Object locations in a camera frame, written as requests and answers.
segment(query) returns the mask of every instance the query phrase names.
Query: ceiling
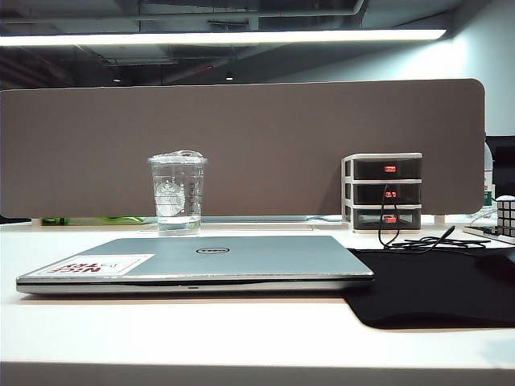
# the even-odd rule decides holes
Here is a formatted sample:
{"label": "ceiling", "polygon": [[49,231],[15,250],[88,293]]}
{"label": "ceiling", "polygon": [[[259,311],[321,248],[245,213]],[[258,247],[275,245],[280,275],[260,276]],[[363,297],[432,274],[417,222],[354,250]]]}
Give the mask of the ceiling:
{"label": "ceiling", "polygon": [[[3,0],[0,35],[450,28],[463,2]],[[343,15],[351,10],[358,12]],[[3,47],[0,88],[217,84],[227,82],[228,70],[238,74],[235,83],[258,83],[393,44]]]}

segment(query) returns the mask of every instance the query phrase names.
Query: red and white sticker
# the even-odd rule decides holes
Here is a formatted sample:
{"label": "red and white sticker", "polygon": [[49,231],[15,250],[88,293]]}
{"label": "red and white sticker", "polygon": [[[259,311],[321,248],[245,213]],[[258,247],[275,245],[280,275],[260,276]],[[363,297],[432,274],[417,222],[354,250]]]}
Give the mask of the red and white sticker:
{"label": "red and white sticker", "polygon": [[153,253],[134,255],[79,255],[40,269],[30,276],[120,276],[153,257]]}

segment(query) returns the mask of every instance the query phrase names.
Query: desk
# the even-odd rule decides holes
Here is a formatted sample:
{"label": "desk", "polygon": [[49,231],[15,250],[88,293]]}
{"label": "desk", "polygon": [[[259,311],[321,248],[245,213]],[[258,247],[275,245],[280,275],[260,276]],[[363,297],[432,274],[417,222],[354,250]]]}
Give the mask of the desk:
{"label": "desk", "polygon": [[[445,228],[425,225],[420,236]],[[322,223],[205,224],[201,232],[275,234],[380,247],[377,235]],[[109,240],[150,236],[133,226],[1,227],[3,386],[515,383],[515,329],[376,330],[337,295],[52,300],[15,290],[19,274]]]}

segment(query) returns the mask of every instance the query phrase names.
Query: ceiling light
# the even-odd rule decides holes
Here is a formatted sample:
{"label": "ceiling light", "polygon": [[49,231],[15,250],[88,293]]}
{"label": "ceiling light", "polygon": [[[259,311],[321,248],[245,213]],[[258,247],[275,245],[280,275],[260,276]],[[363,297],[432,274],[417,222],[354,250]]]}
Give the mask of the ceiling light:
{"label": "ceiling light", "polygon": [[0,36],[0,47],[19,46],[96,46],[126,44],[255,44],[317,43],[381,40],[434,40],[446,30],[350,30],[350,31],[284,31],[224,32],[184,34],[97,34]]}

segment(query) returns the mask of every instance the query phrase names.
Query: white wall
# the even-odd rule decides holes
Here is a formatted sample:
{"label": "white wall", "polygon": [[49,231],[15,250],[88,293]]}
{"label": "white wall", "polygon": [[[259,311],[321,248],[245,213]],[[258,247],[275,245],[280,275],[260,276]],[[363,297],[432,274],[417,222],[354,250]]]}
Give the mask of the white wall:
{"label": "white wall", "polygon": [[476,78],[488,135],[515,135],[515,1],[494,0],[455,36],[298,72],[273,82]]}

